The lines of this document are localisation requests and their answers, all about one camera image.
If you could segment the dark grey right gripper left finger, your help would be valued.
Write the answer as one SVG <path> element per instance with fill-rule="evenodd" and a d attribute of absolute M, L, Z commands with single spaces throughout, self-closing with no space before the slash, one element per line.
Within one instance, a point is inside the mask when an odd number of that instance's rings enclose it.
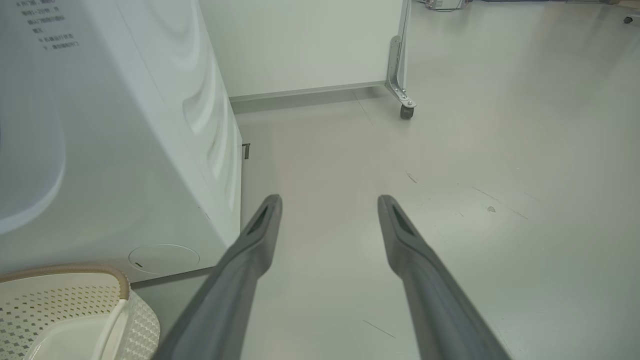
<path fill-rule="evenodd" d="M 238 360 L 258 280 L 274 259 L 282 198 L 266 196 L 160 342 L 154 360 Z"/>

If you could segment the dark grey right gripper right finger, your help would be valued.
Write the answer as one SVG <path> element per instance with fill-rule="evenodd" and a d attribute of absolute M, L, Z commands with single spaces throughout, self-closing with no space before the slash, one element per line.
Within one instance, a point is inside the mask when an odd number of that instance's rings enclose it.
<path fill-rule="evenodd" d="M 402 280 L 421 359 L 508 360 L 509 353 L 398 201 L 377 199 L 387 261 Z"/>

